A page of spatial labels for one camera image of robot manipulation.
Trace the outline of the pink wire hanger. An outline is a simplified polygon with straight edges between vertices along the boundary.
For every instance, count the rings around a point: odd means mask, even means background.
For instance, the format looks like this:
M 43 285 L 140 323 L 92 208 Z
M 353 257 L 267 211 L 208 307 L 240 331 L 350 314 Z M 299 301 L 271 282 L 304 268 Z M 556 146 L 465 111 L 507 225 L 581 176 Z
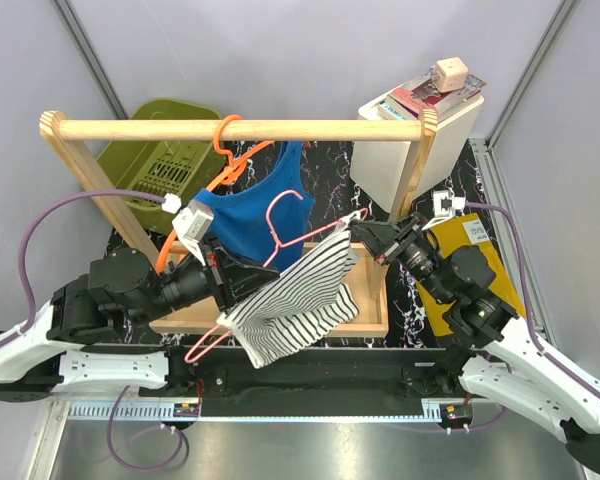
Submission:
M 267 210 L 265 212 L 265 220 L 267 226 L 269 228 L 269 233 L 271 234 L 274 249 L 271 255 L 264 262 L 264 266 L 268 267 L 269 264 L 276 258 L 279 252 L 282 249 L 291 247 L 296 244 L 300 244 L 305 242 L 307 239 L 317 235 L 323 231 L 326 231 L 330 228 L 344 228 L 347 226 L 351 220 L 364 220 L 368 216 L 368 209 L 363 207 L 358 210 L 354 210 L 351 214 L 342 217 L 330 224 L 327 224 L 323 227 L 320 227 L 316 230 L 309 231 L 308 230 L 308 220 L 304 217 L 301 218 L 302 222 L 300 223 L 297 230 L 301 233 L 301 236 L 297 236 L 296 238 L 291 238 L 290 229 L 286 226 L 283 227 L 283 236 L 279 235 L 279 232 L 276 230 L 275 220 L 281 220 L 282 216 L 278 215 L 274 217 L 273 211 L 275 206 L 286 196 L 292 195 L 298 201 L 302 202 L 304 200 L 304 196 L 301 195 L 298 191 L 294 189 L 287 189 L 279 193 L 276 197 L 274 197 L 269 203 Z M 225 333 L 223 333 L 219 338 L 214 340 L 211 344 L 206 347 L 202 347 L 202 344 L 205 340 L 207 340 L 210 336 L 215 335 L 218 329 L 221 327 L 221 324 L 216 324 L 211 327 L 206 333 L 202 335 L 202 337 L 194 344 L 193 347 L 187 352 L 184 357 L 184 360 L 188 364 L 194 364 L 198 362 L 204 355 L 206 355 L 211 349 L 220 344 L 223 340 L 228 338 L 229 336 L 236 336 L 236 333 L 232 331 L 230 328 L 227 329 Z

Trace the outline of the striped white tank top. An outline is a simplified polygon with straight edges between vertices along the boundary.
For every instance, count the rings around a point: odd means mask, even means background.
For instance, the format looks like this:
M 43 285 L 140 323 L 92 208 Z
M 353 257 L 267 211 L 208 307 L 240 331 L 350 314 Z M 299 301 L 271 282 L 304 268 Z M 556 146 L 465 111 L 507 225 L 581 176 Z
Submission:
M 349 224 L 358 212 L 338 220 L 319 244 L 216 323 L 227 328 L 260 369 L 304 350 L 337 326 L 359 315 L 344 282 L 359 257 L 351 246 Z

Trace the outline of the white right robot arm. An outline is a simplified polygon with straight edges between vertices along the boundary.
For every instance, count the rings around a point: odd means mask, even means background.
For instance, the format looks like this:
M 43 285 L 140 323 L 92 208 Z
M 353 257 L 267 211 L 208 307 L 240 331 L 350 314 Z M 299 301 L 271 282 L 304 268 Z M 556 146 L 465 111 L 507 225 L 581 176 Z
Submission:
M 600 475 L 600 380 L 540 338 L 490 288 L 496 278 L 476 245 L 443 256 L 421 216 L 399 222 L 354 220 L 352 231 L 380 265 L 401 265 L 439 305 L 459 339 L 434 371 L 446 396 L 462 390 L 501 404 L 561 441 Z

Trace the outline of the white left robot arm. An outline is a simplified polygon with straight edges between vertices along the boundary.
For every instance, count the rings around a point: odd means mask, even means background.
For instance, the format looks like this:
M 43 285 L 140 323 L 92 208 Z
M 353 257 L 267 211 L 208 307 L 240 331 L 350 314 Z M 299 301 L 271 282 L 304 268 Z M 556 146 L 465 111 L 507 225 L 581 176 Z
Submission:
M 215 236 L 202 247 L 205 260 L 188 256 L 163 273 L 145 254 L 120 249 L 93 261 L 25 321 L 0 331 L 0 401 L 125 386 L 138 387 L 143 397 L 193 391 L 196 372 L 169 348 L 126 353 L 110 343 L 123 336 L 126 322 L 146 325 L 206 299 L 228 312 L 280 276 Z

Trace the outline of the blue tank top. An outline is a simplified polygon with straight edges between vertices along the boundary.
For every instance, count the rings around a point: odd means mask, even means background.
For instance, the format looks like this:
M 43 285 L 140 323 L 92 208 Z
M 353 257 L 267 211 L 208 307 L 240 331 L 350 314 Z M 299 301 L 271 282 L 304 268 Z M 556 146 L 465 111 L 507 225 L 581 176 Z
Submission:
M 283 227 L 290 229 L 291 238 L 301 236 L 297 230 L 301 218 L 308 220 L 314 207 L 314 198 L 304 189 L 301 179 L 303 143 L 284 142 L 272 171 L 254 186 L 231 195 L 200 191 L 195 199 L 209 206 L 214 219 L 208 229 L 231 252 L 258 262 L 265 262 L 274 249 L 274 243 L 265 220 L 271 200 L 287 189 L 304 196 L 302 202 L 292 195 L 284 197 L 274 208 L 276 230 L 283 236 Z M 289 268 L 302 256 L 303 246 L 296 244 L 282 249 L 271 265 L 279 271 Z

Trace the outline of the orange plastic hanger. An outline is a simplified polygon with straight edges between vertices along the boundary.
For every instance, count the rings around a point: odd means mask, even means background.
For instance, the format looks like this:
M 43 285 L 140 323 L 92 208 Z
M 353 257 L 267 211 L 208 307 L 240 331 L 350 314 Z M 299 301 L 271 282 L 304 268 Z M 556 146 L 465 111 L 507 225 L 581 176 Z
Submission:
M 221 172 L 207 185 L 206 189 L 213 192 L 220 185 L 230 185 L 235 182 L 244 172 L 247 166 L 247 161 L 253 157 L 256 153 L 264 150 L 268 146 L 273 144 L 273 141 L 261 141 L 254 147 L 248 150 L 246 153 L 239 157 L 235 157 L 234 154 L 220 146 L 220 136 L 224 131 L 224 128 L 231 122 L 241 120 L 242 117 L 237 114 L 231 114 L 221 120 L 218 128 L 215 130 L 212 143 L 216 153 L 225 155 L 227 157 L 227 165 L 221 170 Z M 162 273 L 166 267 L 168 256 L 172 253 L 172 247 L 177 239 L 175 230 L 172 230 L 167 236 L 165 243 L 161 247 L 158 258 L 156 261 L 156 271 Z

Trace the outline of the yellow padded envelope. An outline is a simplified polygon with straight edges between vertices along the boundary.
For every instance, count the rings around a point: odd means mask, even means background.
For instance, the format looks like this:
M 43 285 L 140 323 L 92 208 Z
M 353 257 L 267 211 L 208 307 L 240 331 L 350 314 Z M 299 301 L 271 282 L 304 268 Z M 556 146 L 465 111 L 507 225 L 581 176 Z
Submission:
M 460 258 L 477 261 L 477 267 L 467 267 L 467 270 L 473 273 L 479 267 L 484 270 L 489 269 L 491 273 L 479 274 L 478 280 L 485 288 L 509 304 L 520 316 L 526 317 L 524 303 L 517 293 L 493 241 L 487 234 L 483 222 L 476 213 L 455 217 L 435 225 L 428 230 L 427 236 L 434 244 L 439 245 L 440 254 L 444 259 L 449 256 L 456 258 L 456 251 L 461 248 L 471 249 L 470 255 L 460 255 Z M 416 285 L 434 336 L 436 338 L 450 336 L 452 330 L 443 319 L 443 314 L 451 305 L 437 303 L 420 282 L 417 282 Z

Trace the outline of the green plastic basket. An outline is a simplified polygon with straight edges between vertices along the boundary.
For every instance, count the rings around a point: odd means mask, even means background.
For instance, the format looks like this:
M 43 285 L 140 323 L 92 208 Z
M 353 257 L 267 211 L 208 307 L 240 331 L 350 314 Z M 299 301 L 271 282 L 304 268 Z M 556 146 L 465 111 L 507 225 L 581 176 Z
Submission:
M 132 120 L 219 120 L 207 107 L 172 99 L 154 99 L 139 107 Z M 152 195 L 178 195 L 188 203 L 226 165 L 211 141 L 112 141 L 98 162 L 117 189 Z M 144 199 L 125 198 L 141 226 L 163 235 L 172 229 L 172 214 Z

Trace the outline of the stack of books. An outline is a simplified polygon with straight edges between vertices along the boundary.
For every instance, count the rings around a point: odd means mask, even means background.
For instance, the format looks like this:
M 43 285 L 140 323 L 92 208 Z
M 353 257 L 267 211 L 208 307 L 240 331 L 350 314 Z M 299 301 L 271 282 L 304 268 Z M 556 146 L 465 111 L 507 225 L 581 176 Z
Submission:
M 390 118 L 411 119 L 426 108 L 437 112 L 438 120 L 444 120 L 462 109 L 481 93 L 486 82 L 468 74 L 464 85 L 454 91 L 441 93 L 432 80 L 433 67 L 390 91 L 380 107 L 390 113 Z

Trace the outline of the beige cube power socket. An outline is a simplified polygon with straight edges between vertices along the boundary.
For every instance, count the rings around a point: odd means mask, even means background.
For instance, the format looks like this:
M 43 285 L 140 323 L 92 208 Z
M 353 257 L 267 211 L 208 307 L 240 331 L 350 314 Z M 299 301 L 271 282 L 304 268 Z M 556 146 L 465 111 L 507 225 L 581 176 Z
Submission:
M 460 89 L 469 73 L 467 65 L 459 57 L 438 60 L 434 65 L 432 82 L 441 93 Z

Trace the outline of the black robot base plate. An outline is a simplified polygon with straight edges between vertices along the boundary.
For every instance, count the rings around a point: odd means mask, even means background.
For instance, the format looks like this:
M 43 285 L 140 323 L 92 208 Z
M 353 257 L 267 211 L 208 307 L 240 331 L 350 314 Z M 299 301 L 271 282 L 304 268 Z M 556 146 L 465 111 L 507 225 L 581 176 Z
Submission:
M 202 395 L 202 416 L 397 417 L 422 412 L 423 399 L 462 399 L 458 380 L 443 370 L 441 349 L 309 348 L 268 366 L 252 366 L 238 347 L 219 347 L 187 366 L 169 351 L 167 384 L 140 388 L 142 397 Z

